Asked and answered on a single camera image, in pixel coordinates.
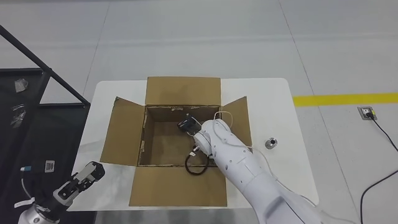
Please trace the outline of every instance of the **electrical outlet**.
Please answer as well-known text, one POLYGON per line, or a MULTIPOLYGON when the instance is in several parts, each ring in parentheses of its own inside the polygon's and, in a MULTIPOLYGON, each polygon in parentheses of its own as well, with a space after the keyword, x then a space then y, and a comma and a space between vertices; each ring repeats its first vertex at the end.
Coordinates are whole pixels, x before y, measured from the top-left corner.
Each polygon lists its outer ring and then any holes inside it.
POLYGON ((366 113, 372 113, 374 120, 377 120, 376 114, 371 106, 359 106, 357 109, 363 120, 372 120, 366 116, 366 113))

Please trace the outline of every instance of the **open cardboard box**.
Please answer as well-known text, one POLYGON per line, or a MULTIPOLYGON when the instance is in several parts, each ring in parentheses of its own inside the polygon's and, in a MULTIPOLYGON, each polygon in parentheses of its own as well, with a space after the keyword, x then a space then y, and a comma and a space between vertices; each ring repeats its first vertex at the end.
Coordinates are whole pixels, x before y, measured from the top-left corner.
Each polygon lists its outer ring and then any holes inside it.
MULTIPOLYGON (((221 110, 233 115, 232 132, 251 146, 247 99, 221 106, 219 78, 149 77, 145 106, 115 99, 100 162, 136 166, 130 206, 227 206, 226 179, 214 163, 198 176, 185 170, 194 142, 177 127, 187 113, 204 122, 221 110)), ((228 114, 222 118, 231 122, 228 114)), ((202 153, 188 165, 195 171, 205 164, 202 153)))

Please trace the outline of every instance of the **black cable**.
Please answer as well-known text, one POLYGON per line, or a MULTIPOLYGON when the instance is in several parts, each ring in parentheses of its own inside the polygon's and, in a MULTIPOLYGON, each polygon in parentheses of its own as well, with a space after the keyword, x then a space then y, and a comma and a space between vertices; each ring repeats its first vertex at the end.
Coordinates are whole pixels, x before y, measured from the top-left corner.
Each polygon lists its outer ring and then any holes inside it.
MULTIPOLYGON (((368 118, 371 118, 373 120, 373 122, 378 126, 378 128, 387 136, 388 140, 390 140, 390 143, 392 144, 392 146, 394 146, 395 150, 398 152, 398 149, 396 147, 396 145, 392 142, 390 136, 388 136, 388 134, 380 127, 380 125, 376 122, 376 120, 374 120, 374 115, 373 113, 366 113, 366 116, 368 118)), ((392 177, 393 175, 395 175, 396 173, 398 173, 398 170, 394 171, 393 173, 389 174, 388 176, 386 176, 385 178, 379 180, 378 182, 375 182, 374 184, 370 185, 363 193, 361 196, 361 203, 359 204, 359 211, 360 211, 360 215, 361 215, 361 224, 363 224, 363 213, 362 213, 362 205, 363 205, 363 198, 366 194, 366 192, 373 188, 374 186, 376 186, 377 184, 380 184, 381 182, 387 180, 388 178, 392 177)))
POLYGON ((185 169, 188 171, 189 174, 191 175, 202 175, 203 173, 206 172, 207 168, 209 168, 209 164, 210 164, 210 157, 207 156, 207 161, 206 161, 206 165, 204 166, 203 170, 201 172, 194 172, 194 171, 190 171, 189 167, 188 167, 188 160, 191 157, 191 154, 189 154, 187 156, 187 158, 185 159, 185 169))
POLYGON ((376 124, 376 126, 378 126, 378 128, 384 132, 384 134, 387 136, 388 140, 390 140, 390 143, 392 144, 392 146, 394 146, 395 150, 398 152, 397 146, 392 142, 390 136, 388 136, 388 134, 380 127, 380 125, 376 122, 376 120, 374 120, 374 117, 371 118, 373 120, 373 122, 376 124))
POLYGON ((388 176, 386 176, 385 178, 381 179, 380 181, 378 181, 378 182, 372 184, 371 186, 369 186, 369 187, 362 193, 362 196, 361 196, 361 204, 360 204, 360 209, 359 209, 360 212, 361 212, 361 224, 363 224, 362 203, 363 203, 363 197, 365 196, 366 192, 367 192, 369 189, 371 189, 371 188, 373 188, 374 186, 376 186, 377 184, 380 184, 382 181, 384 181, 384 180, 386 180, 386 179, 392 177, 392 176, 395 175, 396 173, 398 173, 398 170, 396 170, 395 172, 389 174, 388 176))

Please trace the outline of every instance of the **gray floor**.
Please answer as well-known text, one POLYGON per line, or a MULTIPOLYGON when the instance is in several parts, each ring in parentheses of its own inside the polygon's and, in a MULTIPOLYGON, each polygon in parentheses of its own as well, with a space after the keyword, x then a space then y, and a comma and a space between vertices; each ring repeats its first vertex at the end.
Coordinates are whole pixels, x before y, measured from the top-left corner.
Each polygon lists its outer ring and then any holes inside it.
MULTIPOLYGON (((102 80, 283 77, 293 95, 398 90, 398 0, 1 0, 1 24, 91 100, 102 80)), ((0 67, 31 67, 0 40, 0 67)), ((74 100, 51 83, 43 102, 74 100)), ((397 105, 373 105, 398 140, 397 105)), ((297 108, 328 213, 359 223, 361 192, 398 155, 356 106, 297 108)), ((398 177, 372 189, 365 223, 398 219, 398 177)), ((252 210, 99 213, 129 223, 256 223, 252 210)))

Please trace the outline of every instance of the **yellow floor line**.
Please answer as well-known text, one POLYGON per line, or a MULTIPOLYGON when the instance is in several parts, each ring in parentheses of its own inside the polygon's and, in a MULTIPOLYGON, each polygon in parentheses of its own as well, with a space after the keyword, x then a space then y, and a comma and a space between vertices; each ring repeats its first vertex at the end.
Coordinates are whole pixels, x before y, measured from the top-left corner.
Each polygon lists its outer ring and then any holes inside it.
POLYGON ((297 107, 388 104, 398 103, 398 93, 294 96, 293 101, 294 105, 297 107))

